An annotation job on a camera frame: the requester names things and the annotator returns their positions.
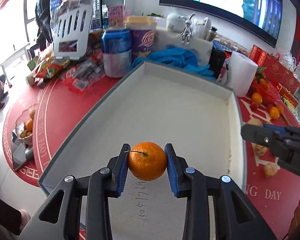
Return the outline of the pale walnut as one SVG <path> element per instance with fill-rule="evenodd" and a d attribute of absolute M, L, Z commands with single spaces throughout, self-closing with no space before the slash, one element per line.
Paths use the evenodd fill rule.
<path fill-rule="evenodd" d="M 264 154 L 267 152 L 268 148 L 259 144 L 254 145 L 254 152 L 258 156 L 264 156 Z"/>

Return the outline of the small orange with stem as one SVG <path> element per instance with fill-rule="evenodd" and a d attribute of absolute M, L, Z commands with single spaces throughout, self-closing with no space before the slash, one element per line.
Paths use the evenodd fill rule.
<path fill-rule="evenodd" d="M 156 143 L 141 142 L 126 153 L 128 168 L 139 180 L 153 181 L 165 173 L 167 157 L 164 150 Z"/>

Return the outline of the brown walnut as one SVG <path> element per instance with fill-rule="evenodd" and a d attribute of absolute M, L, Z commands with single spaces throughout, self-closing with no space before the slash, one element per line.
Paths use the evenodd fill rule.
<path fill-rule="evenodd" d="M 266 178 L 271 178 L 277 175 L 279 166 L 276 163 L 267 163 L 264 165 L 263 174 Z"/>

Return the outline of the long wooden back scratcher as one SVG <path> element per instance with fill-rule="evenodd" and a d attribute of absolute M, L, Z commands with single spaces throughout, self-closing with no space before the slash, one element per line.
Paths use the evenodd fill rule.
<path fill-rule="evenodd" d="M 291 124 L 290 124 L 289 120 L 287 119 L 287 117 L 286 117 L 284 111 L 283 111 L 282 115 L 280 115 L 280 116 L 281 116 L 282 119 L 285 121 L 285 123 L 286 123 L 287 126 L 291 126 Z"/>

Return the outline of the red plastic fruit basket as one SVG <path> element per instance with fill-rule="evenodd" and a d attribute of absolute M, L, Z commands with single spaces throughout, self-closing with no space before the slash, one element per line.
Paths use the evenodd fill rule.
<path fill-rule="evenodd" d="M 281 100 L 281 96 L 278 93 L 277 89 L 273 86 L 271 82 L 268 83 L 268 89 L 265 90 L 260 86 L 256 81 L 252 81 L 250 90 L 252 93 L 259 93 L 262 96 L 262 103 L 264 105 L 274 104 L 277 101 Z"/>

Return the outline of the red gift boxes stack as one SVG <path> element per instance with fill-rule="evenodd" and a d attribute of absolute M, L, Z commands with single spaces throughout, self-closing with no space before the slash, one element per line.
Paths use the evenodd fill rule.
<path fill-rule="evenodd" d="M 287 99 L 296 108 L 299 102 L 294 93 L 300 88 L 300 82 L 293 73 L 257 45 L 253 45 L 249 58 L 259 67 L 265 67 L 263 72 L 266 79 L 271 82 L 282 98 Z"/>

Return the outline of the white paper towel roll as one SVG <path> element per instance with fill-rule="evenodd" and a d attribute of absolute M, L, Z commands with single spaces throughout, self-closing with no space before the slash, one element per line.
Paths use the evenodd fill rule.
<path fill-rule="evenodd" d="M 258 65 L 245 55 L 234 51 L 229 58 L 228 68 L 226 85 L 233 89 L 237 96 L 246 96 Z"/>

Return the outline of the grey white tray box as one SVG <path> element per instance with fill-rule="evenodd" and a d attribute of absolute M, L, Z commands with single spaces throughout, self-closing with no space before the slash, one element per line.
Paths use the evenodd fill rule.
<path fill-rule="evenodd" d="M 51 193 L 67 175 L 81 178 L 105 167 L 123 144 L 172 144 L 190 167 L 230 176 L 245 189 L 246 150 L 232 90 L 213 81 L 145 61 L 114 86 L 67 137 L 39 185 Z M 109 200 L 114 239 L 181 239 L 186 199 L 175 198 L 168 176 L 141 181 L 128 174 Z"/>

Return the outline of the glass fruit bowl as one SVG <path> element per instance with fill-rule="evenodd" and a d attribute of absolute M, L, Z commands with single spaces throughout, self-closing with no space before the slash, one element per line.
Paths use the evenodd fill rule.
<path fill-rule="evenodd" d="M 15 133 L 17 138 L 27 146 L 33 145 L 34 118 L 36 117 L 38 104 L 32 104 L 23 110 L 15 122 Z"/>

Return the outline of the black speaker device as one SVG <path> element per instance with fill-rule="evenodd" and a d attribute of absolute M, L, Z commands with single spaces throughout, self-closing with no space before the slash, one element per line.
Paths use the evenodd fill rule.
<path fill-rule="evenodd" d="M 224 61 L 226 58 L 226 53 L 223 50 L 213 48 L 210 56 L 210 70 L 214 72 L 213 77 L 218 79 L 220 72 L 222 70 Z"/>

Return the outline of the snack packets pile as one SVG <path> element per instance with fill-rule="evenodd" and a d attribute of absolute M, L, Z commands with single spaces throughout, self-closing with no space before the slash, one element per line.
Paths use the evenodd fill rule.
<path fill-rule="evenodd" d="M 77 60 L 54 57 L 52 46 L 34 57 L 29 63 L 33 66 L 26 77 L 29 86 L 43 88 L 53 78 L 59 76 L 62 83 L 71 91 L 86 93 L 97 81 L 105 76 L 101 44 L 88 46 L 86 54 Z"/>

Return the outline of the blue rubber gloves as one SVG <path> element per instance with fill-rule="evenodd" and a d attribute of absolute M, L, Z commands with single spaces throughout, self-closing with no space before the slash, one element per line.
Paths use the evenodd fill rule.
<path fill-rule="evenodd" d="M 171 46 L 164 50 L 151 52 L 147 57 L 137 57 L 129 70 L 132 70 L 145 60 L 166 64 L 171 67 L 207 77 L 210 80 L 216 80 L 214 77 L 215 72 L 209 69 L 210 65 L 200 66 L 195 53 L 184 48 Z"/>

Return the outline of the blue drink can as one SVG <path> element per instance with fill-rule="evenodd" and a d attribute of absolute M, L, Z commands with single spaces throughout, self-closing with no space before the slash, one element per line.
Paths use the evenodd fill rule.
<path fill-rule="evenodd" d="M 132 64 L 132 38 L 125 28 L 108 28 L 101 37 L 104 71 L 107 77 L 119 78 Z"/>

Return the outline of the silver rabbit figurine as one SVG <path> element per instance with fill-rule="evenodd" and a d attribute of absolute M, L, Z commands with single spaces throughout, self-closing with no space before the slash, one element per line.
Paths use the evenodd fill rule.
<path fill-rule="evenodd" d="M 190 38 L 192 36 L 192 18 L 196 14 L 193 12 L 189 17 L 185 16 L 178 16 L 178 18 L 185 20 L 185 27 L 183 29 L 183 32 L 181 33 L 182 36 L 182 43 L 190 44 Z"/>

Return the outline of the purple instant noodle cup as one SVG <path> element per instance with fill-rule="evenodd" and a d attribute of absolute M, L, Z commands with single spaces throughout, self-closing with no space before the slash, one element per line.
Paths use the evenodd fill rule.
<path fill-rule="evenodd" d="M 132 61 L 138 57 L 147 57 L 151 52 L 157 28 L 155 18 L 151 16 L 128 16 L 125 28 L 132 37 Z"/>

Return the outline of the white plastic chair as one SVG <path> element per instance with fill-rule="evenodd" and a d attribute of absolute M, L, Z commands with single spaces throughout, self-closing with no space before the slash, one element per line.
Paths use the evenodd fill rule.
<path fill-rule="evenodd" d="M 62 4 L 56 10 L 54 32 L 54 57 L 78 60 L 86 53 L 93 7 L 82 4 L 68 8 Z"/>

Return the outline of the standing man in black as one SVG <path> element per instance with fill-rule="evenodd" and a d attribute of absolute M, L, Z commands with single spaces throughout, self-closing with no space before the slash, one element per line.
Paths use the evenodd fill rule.
<path fill-rule="evenodd" d="M 46 49 L 46 43 L 51 44 L 53 42 L 50 25 L 50 0 L 37 0 L 35 15 L 38 33 L 36 44 L 29 49 L 31 58 L 35 57 L 34 51 L 36 49 L 44 51 Z"/>

